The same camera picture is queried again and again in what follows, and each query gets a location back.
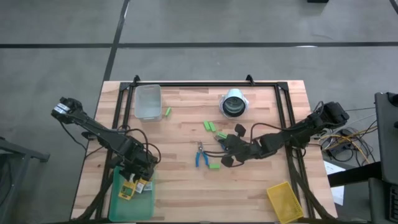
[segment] wooden table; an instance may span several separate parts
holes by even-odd
[[[95,120],[108,128],[113,122],[119,83],[105,82],[98,103]],[[298,80],[288,83],[298,122],[311,113],[310,105],[304,82]],[[267,198],[266,189],[290,181],[284,149],[278,150],[276,155],[266,159],[246,161],[245,165],[240,167],[221,166],[220,170],[209,170],[204,166],[204,161],[201,161],[199,168],[195,167],[198,141],[203,143],[205,150],[221,150],[213,135],[205,131],[204,120],[214,122],[219,131],[231,134],[234,134],[234,127],[238,123],[248,130],[256,122],[280,126],[273,88],[240,88],[249,101],[249,109],[236,119],[225,118],[219,109],[219,100],[229,89],[228,87],[162,87],[163,114],[169,106],[172,107],[172,112],[169,117],[163,118],[158,123],[142,123],[136,119],[133,101],[129,125],[142,129],[147,134],[149,142],[155,144],[162,152],[162,162],[156,167],[155,211],[152,221],[277,221]],[[124,108],[121,111],[120,124]],[[278,130],[256,126],[254,136],[274,132]],[[134,137],[143,141],[139,133],[134,134]],[[98,146],[97,142],[90,143],[88,152]],[[99,191],[105,157],[106,150],[102,149],[85,161],[72,218],[79,216]],[[311,190],[327,211],[336,216],[319,147],[307,147],[304,161]],[[221,163],[219,158],[210,158],[210,162]],[[109,193],[105,198],[104,217],[108,214]],[[303,209],[306,210],[304,199],[301,201]]]

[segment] yellow wire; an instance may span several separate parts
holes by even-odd
[[[347,138],[351,138],[351,137],[353,137],[353,136],[357,136],[357,135],[362,134],[362,133],[364,133],[364,132],[366,132],[366,131],[373,131],[373,130],[376,129],[376,128],[377,128],[377,126],[373,126],[373,127],[369,128],[369,129],[365,129],[365,130],[362,130],[362,131],[358,131],[357,133],[350,134],[349,136],[347,136]],[[338,145],[341,144],[342,142],[344,142],[344,140],[338,140],[337,143],[334,143],[334,144],[332,144],[331,146],[326,147],[324,150],[333,149],[334,147],[338,146]]]
[[[328,137],[342,138],[342,139],[345,139],[345,140],[349,141],[362,154],[362,156],[365,158],[366,162],[368,162],[368,164],[370,164],[370,162],[368,161],[368,158],[366,158],[366,156],[363,153],[362,149],[360,147],[358,147],[358,145],[355,144],[355,142],[353,142],[351,139],[349,139],[349,138],[347,138],[345,136],[340,136],[338,134],[329,134],[329,135],[320,137],[320,139],[325,139],[325,138],[328,138]]]

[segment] concrete floor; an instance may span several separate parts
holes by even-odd
[[[112,43],[123,0],[0,0],[0,44]],[[120,42],[398,41],[388,0],[131,0]],[[83,151],[50,116],[61,96],[94,116],[110,49],[0,49],[0,136],[51,153],[32,161],[13,223],[67,220]],[[312,107],[373,105],[378,91],[398,92],[398,47],[119,49],[110,80],[305,80]],[[374,114],[351,112],[351,120]],[[364,129],[376,118],[355,123]],[[79,137],[81,130],[68,127]],[[366,136],[379,159],[377,133]],[[355,166],[352,160],[348,165]],[[361,186],[346,188],[350,213]]]

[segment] green plastic bin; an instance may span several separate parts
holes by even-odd
[[[119,174],[120,167],[116,167],[113,174],[113,186],[108,218],[112,222],[131,222],[149,220],[154,215],[155,206],[155,174],[152,176],[152,190],[134,193],[131,200],[119,197],[124,183],[124,177]]]

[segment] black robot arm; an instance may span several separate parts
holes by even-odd
[[[226,167],[233,164],[232,156],[243,163],[248,159],[263,159],[274,155],[284,144],[290,144],[296,148],[305,148],[310,142],[310,137],[319,133],[325,128],[335,129],[346,124],[349,119],[348,114],[342,109],[339,103],[329,102],[322,104],[316,111],[308,115],[303,121],[283,129],[279,133],[265,134],[251,142],[245,142],[243,137],[246,130],[237,124],[235,130],[238,135],[229,134],[224,140],[224,146],[228,149],[226,157],[221,162]]]
[[[74,123],[94,134],[102,146],[117,155],[111,167],[124,167],[121,174],[127,180],[130,174],[135,174],[135,179],[142,177],[149,180],[152,177],[157,158],[145,151],[143,143],[124,135],[125,131],[110,130],[99,124],[83,111],[78,100],[62,97],[51,115],[61,123]]]

